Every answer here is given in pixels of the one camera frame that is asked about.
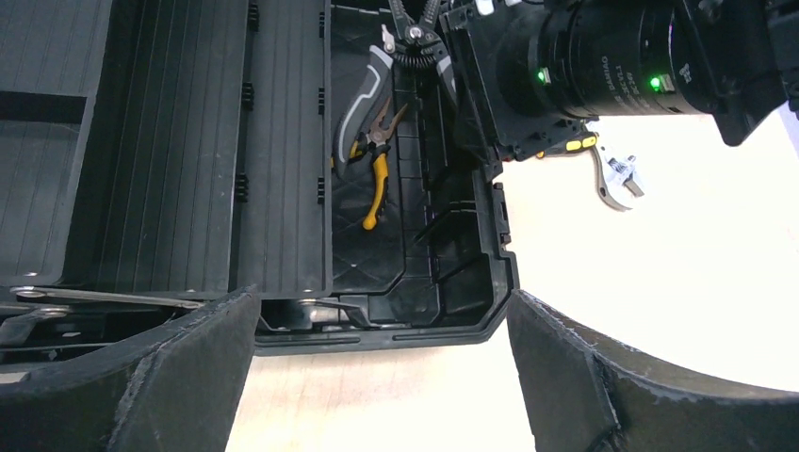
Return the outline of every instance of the yellow-handled pliers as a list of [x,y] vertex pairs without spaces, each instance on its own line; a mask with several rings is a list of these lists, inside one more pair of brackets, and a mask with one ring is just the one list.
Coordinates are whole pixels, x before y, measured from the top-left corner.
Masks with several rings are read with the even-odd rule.
[[387,189],[388,181],[388,162],[386,155],[391,150],[391,145],[388,140],[394,135],[397,126],[402,120],[402,116],[408,109],[408,105],[403,105],[402,108],[394,115],[388,127],[383,129],[381,124],[388,113],[388,107],[391,106],[391,98],[385,101],[385,105],[381,108],[375,120],[369,126],[369,131],[365,136],[360,136],[352,144],[350,149],[350,159],[357,160],[363,157],[366,153],[372,155],[372,169],[375,176],[375,193],[372,199],[372,206],[364,218],[363,226],[367,231],[373,230],[377,226],[378,216],[380,215],[385,205],[385,191]]

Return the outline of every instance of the table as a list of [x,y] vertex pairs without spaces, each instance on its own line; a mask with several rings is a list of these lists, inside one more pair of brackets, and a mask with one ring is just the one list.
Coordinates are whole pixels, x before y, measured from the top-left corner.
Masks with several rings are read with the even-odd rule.
[[[595,193],[589,154],[506,165],[522,288],[672,363],[799,391],[799,159],[773,115],[740,148],[711,118],[614,118],[645,202]],[[505,327],[479,346],[255,358],[228,450],[531,451]]]

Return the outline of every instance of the spring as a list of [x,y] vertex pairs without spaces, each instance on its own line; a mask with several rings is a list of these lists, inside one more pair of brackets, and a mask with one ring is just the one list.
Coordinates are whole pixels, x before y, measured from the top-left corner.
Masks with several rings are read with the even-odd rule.
[[403,68],[423,70],[431,68],[435,64],[435,57],[432,55],[405,55],[395,53],[392,55],[395,61]]

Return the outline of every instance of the yellow and black tool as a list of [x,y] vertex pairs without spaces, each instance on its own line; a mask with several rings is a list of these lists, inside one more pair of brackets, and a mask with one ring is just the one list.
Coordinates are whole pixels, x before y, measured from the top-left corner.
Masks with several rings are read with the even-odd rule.
[[596,142],[598,139],[599,139],[599,134],[597,134],[596,132],[591,132],[586,130],[580,133],[578,136],[569,139],[565,143],[561,143],[558,146],[553,146],[547,149],[546,151],[541,151],[535,156],[538,158],[545,158],[556,155],[569,155],[569,154],[582,153],[584,151],[588,151],[594,148],[594,146],[596,146]]
[[372,156],[371,164],[374,170],[375,192],[372,205],[363,222],[364,229],[367,231],[371,231],[377,226],[378,217],[385,205],[385,191],[388,189],[388,162],[386,161],[386,155],[391,150],[388,140],[394,136],[402,116],[405,115],[405,111],[408,109],[407,104],[403,105],[399,112],[394,115],[388,127],[383,129],[381,124],[383,124],[385,115],[388,113],[389,106],[391,106],[390,97],[385,101],[383,108],[381,108],[377,117],[369,126],[369,131],[366,134],[359,134],[350,147],[349,162],[360,160],[369,153]]

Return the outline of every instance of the toolbox compartment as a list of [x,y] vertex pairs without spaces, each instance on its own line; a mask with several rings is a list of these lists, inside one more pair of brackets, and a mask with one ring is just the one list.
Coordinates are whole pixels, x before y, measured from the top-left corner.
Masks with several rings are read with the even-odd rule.
[[331,172],[334,125],[391,24],[375,6],[0,0],[3,291],[254,285],[263,354],[490,337],[518,286],[507,209],[451,145],[434,74],[395,67],[392,108],[410,108],[376,230],[360,224],[369,162]]

